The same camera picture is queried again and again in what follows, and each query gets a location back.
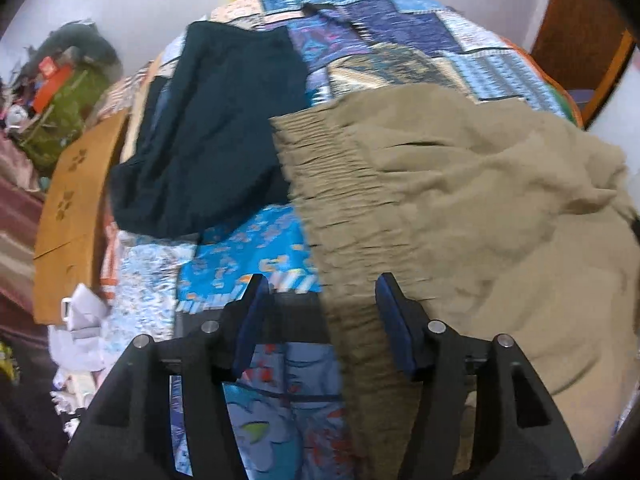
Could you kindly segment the olive khaki pants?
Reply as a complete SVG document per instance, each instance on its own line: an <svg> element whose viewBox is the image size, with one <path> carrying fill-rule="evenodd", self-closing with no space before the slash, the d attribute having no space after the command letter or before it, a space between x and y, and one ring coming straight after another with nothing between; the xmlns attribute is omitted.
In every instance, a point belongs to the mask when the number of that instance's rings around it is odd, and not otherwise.
<svg viewBox="0 0 640 480"><path fill-rule="evenodd" d="M375 305L384 272L459 333L513 336L595 460L639 374L624 152L519 100L436 84L352 92L272 125L360 474L396 476L418 407Z"/></svg>

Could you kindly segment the brown wooden door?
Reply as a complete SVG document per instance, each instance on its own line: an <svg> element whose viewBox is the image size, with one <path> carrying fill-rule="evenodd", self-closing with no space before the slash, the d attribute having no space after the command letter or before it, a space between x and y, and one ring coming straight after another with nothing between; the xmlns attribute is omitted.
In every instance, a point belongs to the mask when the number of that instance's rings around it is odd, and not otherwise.
<svg viewBox="0 0 640 480"><path fill-rule="evenodd" d="M636 45L611 0L548 0L530 56L588 127L614 93Z"/></svg>

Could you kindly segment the orange box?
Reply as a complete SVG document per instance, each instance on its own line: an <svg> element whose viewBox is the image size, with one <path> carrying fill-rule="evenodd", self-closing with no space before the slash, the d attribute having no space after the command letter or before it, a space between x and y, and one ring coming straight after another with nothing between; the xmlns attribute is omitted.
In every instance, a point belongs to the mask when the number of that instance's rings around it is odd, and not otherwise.
<svg viewBox="0 0 640 480"><path fill-rule="evenodd" d="M32 108L37 114L40 114L47 108L55 93L70 79L74 69L70 64L56 64L50 56L46 56L39 63L38 68L44 79L42 85L36 91Z"/></svg>

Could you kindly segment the striped maroon curtain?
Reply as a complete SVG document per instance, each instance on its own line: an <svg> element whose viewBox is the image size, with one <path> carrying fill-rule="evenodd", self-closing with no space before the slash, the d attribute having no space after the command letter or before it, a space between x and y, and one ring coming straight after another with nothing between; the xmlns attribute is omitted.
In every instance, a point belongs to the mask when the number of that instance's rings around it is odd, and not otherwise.
<svg viewBox="0 0 640 480"><path fill-rule="evenodd" d="M34 328L34 252L43 207L39 176L32 162L1 135L1 329L29 333Z"/></svg>

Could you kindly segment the green storage bag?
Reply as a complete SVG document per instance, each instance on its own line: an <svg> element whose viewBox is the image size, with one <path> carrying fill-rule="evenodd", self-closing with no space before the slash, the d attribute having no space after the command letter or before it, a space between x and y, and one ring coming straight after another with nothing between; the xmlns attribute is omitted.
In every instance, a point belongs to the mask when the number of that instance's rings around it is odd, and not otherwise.
<svg viewBox="0 0 640 480"><path fill-rule="evenodd" d="M73 75L55 93L47 108L17 138L17 146L41 177L51 177L63 151L85 130L107 78L89 65L73 67Z"/></svg>

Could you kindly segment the dark navy folded garment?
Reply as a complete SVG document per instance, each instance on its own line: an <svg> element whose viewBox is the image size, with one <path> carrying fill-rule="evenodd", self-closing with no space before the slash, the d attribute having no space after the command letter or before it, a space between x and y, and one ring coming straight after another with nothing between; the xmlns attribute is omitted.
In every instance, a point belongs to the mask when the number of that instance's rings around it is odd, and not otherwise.
<svg viewBox="0 0 640 480"><path fill-rule="evenodd" d="M176 238L286 203L270 120L307 107L306 78L283 27L192 23L157 123L111 171L118 226Z"/></svg>

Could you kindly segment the white crumpled cloth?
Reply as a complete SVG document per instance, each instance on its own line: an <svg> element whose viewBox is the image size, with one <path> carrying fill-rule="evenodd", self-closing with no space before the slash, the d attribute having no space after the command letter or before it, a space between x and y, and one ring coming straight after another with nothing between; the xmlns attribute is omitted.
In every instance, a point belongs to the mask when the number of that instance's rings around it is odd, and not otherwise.
<svg viewBox="0 0 640 480"><path fill-rule="evenodd" d="M85 284L61 300L62 321L48 326L49 354L58 367L50 397L71 437L110 367L103 355L107 304Z"/></svg>

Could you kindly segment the wooden lap tray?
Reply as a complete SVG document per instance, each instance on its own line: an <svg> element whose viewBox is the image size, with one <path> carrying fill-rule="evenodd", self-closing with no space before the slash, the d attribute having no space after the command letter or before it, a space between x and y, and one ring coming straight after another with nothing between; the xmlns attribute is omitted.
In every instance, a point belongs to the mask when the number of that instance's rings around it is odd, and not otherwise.
<svg viewBox="0 0 640 480"><path fill-rule="evenodd" d="M105 183L119 158L129 113L102 120L58 159L40 217L35 255L34 320L62 322L61 301L79 284L99 289Z"/></svg>

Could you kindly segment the grey stuffed toy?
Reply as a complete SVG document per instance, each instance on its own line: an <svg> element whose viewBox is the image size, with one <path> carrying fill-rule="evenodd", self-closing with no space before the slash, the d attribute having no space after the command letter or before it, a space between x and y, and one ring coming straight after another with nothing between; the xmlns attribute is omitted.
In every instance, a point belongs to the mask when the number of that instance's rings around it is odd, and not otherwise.
<svg viewBox="0 0 640 480"><path fill-rule="evenodd" d="M119 61L114 47L99 33L93 22L69 22L50 32L39 48L40 55L52 56L75 48L81 58L101 65Z"/></svg>

